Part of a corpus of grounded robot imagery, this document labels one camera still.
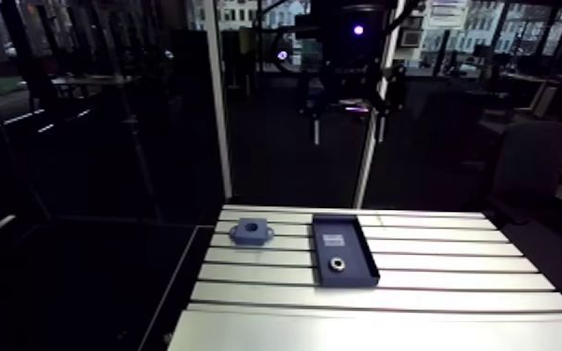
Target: black chair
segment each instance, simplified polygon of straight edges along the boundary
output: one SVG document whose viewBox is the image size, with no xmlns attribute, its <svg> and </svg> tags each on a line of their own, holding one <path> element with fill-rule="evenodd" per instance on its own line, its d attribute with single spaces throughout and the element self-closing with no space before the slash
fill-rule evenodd
<svg viewBox="0 0 562 351">
<path fill-rule="evenodd" d="M 562 171 L 562 123 L 532 121 L 505 130 L 485 205 L 498 227 L 562 213 L 555 190 Z"/>
</svg>

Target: blue plastic part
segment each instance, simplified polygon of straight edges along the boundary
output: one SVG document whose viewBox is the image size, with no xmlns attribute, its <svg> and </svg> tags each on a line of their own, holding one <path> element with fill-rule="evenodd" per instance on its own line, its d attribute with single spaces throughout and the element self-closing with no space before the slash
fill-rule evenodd
<svg viewBox="0 0 562 351">
<path fill-rule="evenodd" d="M 229 236 L 237 245 L 263 246 L 273 238 L 274 231 L 268 228 L 266 219 L 240 218 L 237 225 L 229 231 Z"/>
<path fill-rule="evenodd" d="M 379 283 L 379 270 L 355 216 L 314 215 L 319 285 L 361 288 Z"/>
</svg>

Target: floor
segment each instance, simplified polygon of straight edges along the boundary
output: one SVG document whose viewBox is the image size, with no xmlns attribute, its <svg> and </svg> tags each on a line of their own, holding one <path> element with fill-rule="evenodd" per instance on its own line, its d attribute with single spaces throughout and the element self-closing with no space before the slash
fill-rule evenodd
<svg viewBox="0 0 562 351">
<path fill-rule="evenodd" d="M 161 349 L 212 231 L 91 222 L 33 229 L 0 252 L 0 350 L 137 350 L 142 340 L 144 350 Z"/>
</svg>

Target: white sticker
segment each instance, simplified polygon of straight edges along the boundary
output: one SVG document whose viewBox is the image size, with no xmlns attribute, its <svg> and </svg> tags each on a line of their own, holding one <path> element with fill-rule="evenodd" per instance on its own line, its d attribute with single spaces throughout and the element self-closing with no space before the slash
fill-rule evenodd
<svg viewBox="0 0 562 351">
<path fill-rule="evenodd" d="M 344 237 L 341 234 L 322 234 L 325 246 L 344 246 Z"/>
</svg>

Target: blue tray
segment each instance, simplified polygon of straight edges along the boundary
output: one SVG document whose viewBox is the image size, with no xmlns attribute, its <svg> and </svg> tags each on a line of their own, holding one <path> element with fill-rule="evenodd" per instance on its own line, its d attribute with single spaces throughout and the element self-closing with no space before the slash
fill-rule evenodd
<svg viewBox="0 0 562 351">
<path fill-rule="evenodd" d="M 357 217 L 314 215 L 312 231 L 321 287 L 362 288 L 379 283 L 381 276 Z"/>
</svg>

